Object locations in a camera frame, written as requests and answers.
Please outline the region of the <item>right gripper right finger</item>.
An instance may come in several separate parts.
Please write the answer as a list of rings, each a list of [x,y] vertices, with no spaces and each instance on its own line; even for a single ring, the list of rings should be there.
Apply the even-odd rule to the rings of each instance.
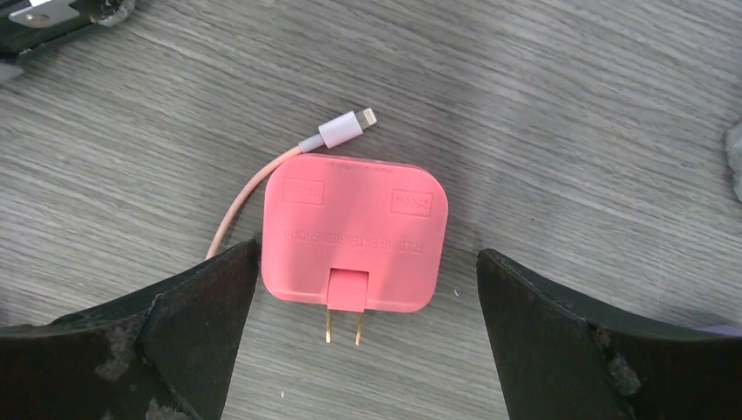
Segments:
[[[622,310],[493,249],[476,270],[511,418],[740,418],[738,335]]]

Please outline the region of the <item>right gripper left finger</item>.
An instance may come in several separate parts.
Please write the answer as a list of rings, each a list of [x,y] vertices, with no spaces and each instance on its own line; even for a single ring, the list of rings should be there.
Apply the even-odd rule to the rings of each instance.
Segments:
[[[220,418],[258,270],[244,241],[49,324],[4,327],[2,418]]]

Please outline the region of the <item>pink cube socket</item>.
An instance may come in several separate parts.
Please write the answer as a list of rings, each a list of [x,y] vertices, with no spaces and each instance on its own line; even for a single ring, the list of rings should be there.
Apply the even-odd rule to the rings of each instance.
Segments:
[[[448,215],[445,189],[421,167],[290,158],[266,185],[262,280],[328,314],[419,311],[437,287]]]

